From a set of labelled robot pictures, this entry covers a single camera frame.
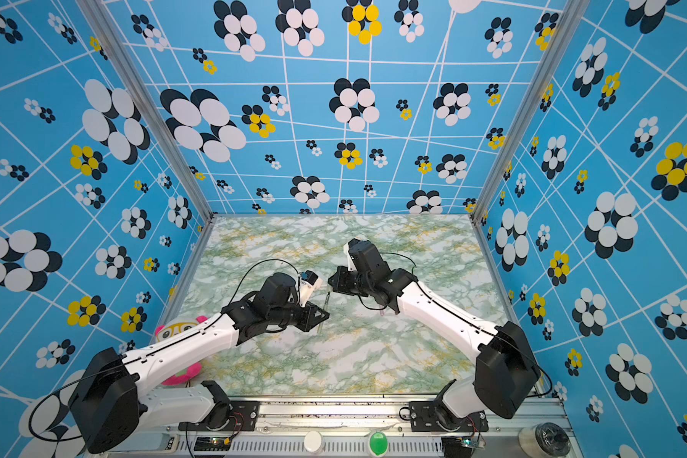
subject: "black and white circle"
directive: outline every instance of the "black and white circle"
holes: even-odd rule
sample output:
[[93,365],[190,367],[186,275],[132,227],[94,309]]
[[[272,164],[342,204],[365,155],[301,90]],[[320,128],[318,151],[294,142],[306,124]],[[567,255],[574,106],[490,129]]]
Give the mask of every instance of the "black and white circle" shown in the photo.
[[573,90],[579,91],[581,97],[587,97],[590,89],[603,80],[608,53],[605,37],[600,37],[594,45],[587,43],[580,53],[580,63],[575,69]]
[[565,148],[567,137],[551,137],[547,142],[547,150],[542,155],[542,171],[547,174],[547,178],[555,178],[555,174],[565,168],[565,161],[568,158],[568,150]]
[[109,279],[122,279],[127,269],[132,266],[132,259],[127,255],[127,248],[121,245],[110,245],[100,248],[95,253],[97,265],[94,272],[99,276],[106,275]]
[[634,245],[639,224],[632,216],[636,199],[631,194],[617,198],[606,191],[595,201],[595,210],[587,217],[585,238],[595,243],[595,253],[603,259],[611,257],[614,249],[627,252]]
[[330,111],[339,123],[348,123],[354,132],[361,132],[367,123],[375,123],[379,119],[379,109],[374,106],[375,95],[371,85],[364,78],[359,78],[352,84],[346,78],[339,78],[333,84],[333,97],[328,103]]
[[[129,93],[120,88],[110,91],[98,80],[90,79],[84,84],[84,94],[92,105],[81,118],[86,133],[108,147],[115,158],[126,164],[135,163],[137,150],[147,150],[150,146],[150,134],[140,124],[140,112]],[[121,118],[124,118],[124,133],[115,125]]]
[[609,357],[606,375],[615,382],[615,392],[624,401],[632,397],[640,404],[646,404],[648,395],[654,390],[649,377],[651,361],[641,353],[634,353],[626,344],[618,345],[617,353]]
[[331,199],[326,192],[325,185],[318,177],[303,178],[298,176],[294,177],[292,181],[293,187],[290,188],[290,194],[301,204],[307,204],[312,209],[316,209]]
[[[84,374],[84,370],[76,371],[64,380],[64,385],[69,385],[58,393],[51,394],[38,406],[43,399],[30,403],[18,421],[18,432],[23,437],[32,437],[31,441],[20,452],[19,458],[70,458],[77,456],[84,449],[84,440],[81,438],[78,426],[65,426],[64,418],[69,415],[69,399],[77,388],[76,382]],[[38,435],[50,439],[62,439],[77,437],[63,442],[46,442],[31,434],[28,428]]]
[[412,193],[412,200],[407,202],[407,209],[412,215],[420,213],[430,213],[432,215],[440,215],[442,213],[442,197],[436,190],[425,192],[424,190],[416,190]]
[[219,18],[214,31],[224,40],[228,50],[239,52],[247,62],[255,59],[255,52],[264,50],[264,38],[257,33],[257,22],[248,14],[245,4],[235,0],[227,5],[219,0],[214,3],[214,13]]
[[[229,110],[210,91],[196,89],[188,100],[175,89],[165,89],[160,102],[173,116],[165,124],[184,148],[200,150],[215,162],[226,162],[231,156],[229,149],[241,150],[247,144],[245,134],[231,121]],[[194,129],[202,120],[209,123],[211,133]]]
[[145,210],[137,206],[122,210],[122,223],[120,229],[125,234],[130,234],[134,238],[144,239],[147,231],[150,230],[150,221]]
[[437,176],[443,178],[446,183],[452,185],[457,179],[466,178],[466,157],[464,155],[445,155],[442,162],[435,166]]
[[168,221],[175,224],[180,229],[188,227],[191,221],[192,212],[189,208],[188,199],[185,197],[168,197]]
[[605,312],[606,299],[603,295],[593,294],[589,288],[580,291],[572,311],[573,320],[578,323],[580,334],[588,337],[591,333],[603,334],[603,327],[608,323]]
[[466,119],[471,115],[471,95],[468,93],[468,85],[460,83],[445,83],[440,87],[440,96],[433,100],[435,116],[444,119],[445,125],[454,126],[459,119]]
[[313,46],[321,46],[326,40],[318,27],[318,13],[311,8],[311,0],[278,0],[280,14],[275,18],[277,30],[285,43],[297,46],[301,56],[313,54]]
[[524,212],[516,215],[511,208],[504,210],[501,216],[501,227],[496,231],[494,243],[496,252],[501,255],[501,265],[505,271],[513,269],[514,264],[524,265],[529,254],[529,241],[527,240],[527,224],[529,217]]
[[46,286],[47,274],[63,263],[50,246],[50,238],[42,232],[20,229],[8,238],[0,236],[0,286],[13,292],[36,292]]

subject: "pink plush toy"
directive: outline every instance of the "pink plush toy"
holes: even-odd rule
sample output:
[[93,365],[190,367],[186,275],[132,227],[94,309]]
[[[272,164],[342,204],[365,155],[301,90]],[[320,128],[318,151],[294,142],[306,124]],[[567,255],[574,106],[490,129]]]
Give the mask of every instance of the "pink plush toy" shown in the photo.
[[[188,316],[177,316],[170,323],[165,326],[159,326],[155,330],[155,339],[157,342],[169,339],[174,335],[180,334],[183,331],[187,331],[198,326],[199,323],[203,323],[208,318],[205,316],[199,316],[196,319],[189,318]],[[198,375],[202,371],[201,363],[193,363],[183,371],[175,374],[174,376],[168,378],[163,382],[163,385],[180,385],[182,383],[191,380],[193,377]]]

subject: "green marble surface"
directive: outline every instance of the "green marble surface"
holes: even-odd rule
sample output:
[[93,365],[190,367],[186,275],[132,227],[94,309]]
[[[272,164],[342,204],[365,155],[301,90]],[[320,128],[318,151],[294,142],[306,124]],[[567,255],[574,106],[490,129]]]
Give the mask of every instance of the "green marble surface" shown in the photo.
[[[324,278],[311,301],[323,306],[327,278],[346,264],[343,245],[365,237],[382,252],[410,256],[414,273],[430,288],[470,313],[503,324],[497,289],[467,216],[332,215],[219,218],[182,306],[183,315],[211,316],[229,302],[239,279],[255,262],[280,258]],[[409,261],[383,255],[392,268]],[[257,266],[237,298],[258,289],[277,261]],[[365,299],[369,307],[378,307]],[[260,335],[202,361],[195,378],[217,380],[230,395],[310,393],[436,393],[475,368],[429,328],[391,310],[370,311],[357,298],[331,294],[330,319],[302,333],[289,328]]]

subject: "white grid line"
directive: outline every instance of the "white grid line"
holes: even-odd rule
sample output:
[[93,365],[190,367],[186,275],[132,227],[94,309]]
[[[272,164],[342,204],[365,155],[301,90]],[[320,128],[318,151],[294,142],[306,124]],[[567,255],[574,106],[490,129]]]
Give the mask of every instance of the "white grid line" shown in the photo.
[[[445,51],[448,48],[448,39],[450,37],[450,30],[453,28],[453,22],[456,20],[456,12],[451,10],[450,11],[450,19],[448,21],[448,30],[445,31],[445,36],[443,37],[442,44],[440,45],[440,50],[438,50],[437,57],[435,58],[435,64],[433,65],[432,70],[430,71],[430,78],[428,79],[428,83],[430,83],[433,79],[433,76],[435,75],[435,69],[437,68],[438,61],[441,59],[441,56],[443,56],[443,61],[445,60]],[[402,153],[399,155],[399,160],[397,160],[397,166],[394,169],[394,174],[392,175],[392,183],[390,184],[390,188],[387,191],[387,199],[389,199],[390,194],[392,193],[392,187],[394,186],[394,180],[397,178],[397,171],[399,171],[399,166],[402,164],[402,159],[404,157],[404,152],[407,149],[407,144],[410,142],[411,138],[410,136],[412,135],[412,131],[414,130],[414,125],[418,121],[418,117],[420,115],[420,110],[423,107],[423,103],[425,102],[425,98],[428,96],[428,90],[430,89],[430,84],[427,84],[425,86],[425,89],[423,90],[423,96],[420,99],[420,104],[418,105],[417,111],[414,113],[414,116],[412,117],[412,124],[410,125],[410,131],[407,133],[407,137],[404,141],[404,146],[402,147]],[[387,199],[385,199],[385,204],[382,207],[382,213],[385,212],[387,208]]]

